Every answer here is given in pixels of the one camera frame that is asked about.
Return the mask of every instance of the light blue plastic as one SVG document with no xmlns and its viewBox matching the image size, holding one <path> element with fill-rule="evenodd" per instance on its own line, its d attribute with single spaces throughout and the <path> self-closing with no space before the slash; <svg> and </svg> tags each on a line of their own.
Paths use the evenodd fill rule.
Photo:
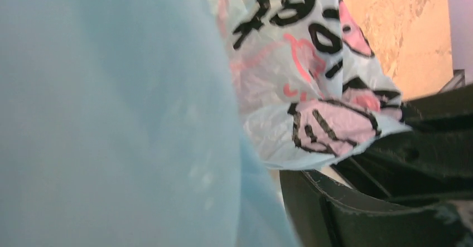
<svg viewBox="0 0 473 247">
<path fill-rule="evenodd" d="M 298 246 L 208 8 L 0 0 L 0 246 Z"/>
</svg>

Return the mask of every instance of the printed plastic bag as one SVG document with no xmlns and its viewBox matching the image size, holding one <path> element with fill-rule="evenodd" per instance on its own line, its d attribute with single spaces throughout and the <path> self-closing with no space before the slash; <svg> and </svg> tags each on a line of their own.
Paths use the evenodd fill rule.
<svg viewBox="0 0 473 247">
<path fill-rule="evenodd" d="M 205 0 L 0 0 L 1 247 L 297 247 Z"/>
<path fill-rule="evenodd" d="M 343 0 L 209 1 L 244 128 L 269 168 L 321 168 L 409 129 Z"/>
</svg>

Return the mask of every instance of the plywood surface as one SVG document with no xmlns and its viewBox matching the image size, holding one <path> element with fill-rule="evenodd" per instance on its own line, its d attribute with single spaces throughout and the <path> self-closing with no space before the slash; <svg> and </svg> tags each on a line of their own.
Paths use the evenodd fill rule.
<svg viewBox="0 0 473 247">
<path fill-rule="evenodd" d="M 436 93 L 452 77 L 448 0 L 344 1 L 405 99 Z"/>
</svg>

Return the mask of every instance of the pink cartoon pig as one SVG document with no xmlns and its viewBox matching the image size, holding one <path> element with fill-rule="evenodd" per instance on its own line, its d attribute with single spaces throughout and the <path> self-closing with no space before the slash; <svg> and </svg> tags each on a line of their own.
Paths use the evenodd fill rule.
<svg viewBox="0 0 473 247">
<path fill-rule="evenodd" d="M 373 57 L 374 53 L 369 42 L 363 35 L 363 31 L 351 17 L 343 0 L 339 0 L 340 22 L 342 27 L 342 38 L 345 44 L 355 53 L 365 57 Z"/>
</svg>

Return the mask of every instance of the purple wall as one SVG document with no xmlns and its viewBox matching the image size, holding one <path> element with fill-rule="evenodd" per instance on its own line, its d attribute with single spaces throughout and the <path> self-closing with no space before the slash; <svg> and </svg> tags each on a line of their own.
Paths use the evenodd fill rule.
<svg viewBox="0 0 473 247">
<path fill-rule="evenodd" d="M 473 82 L 473 0 L 448 0 L 454 69 Z"/>
</svg>

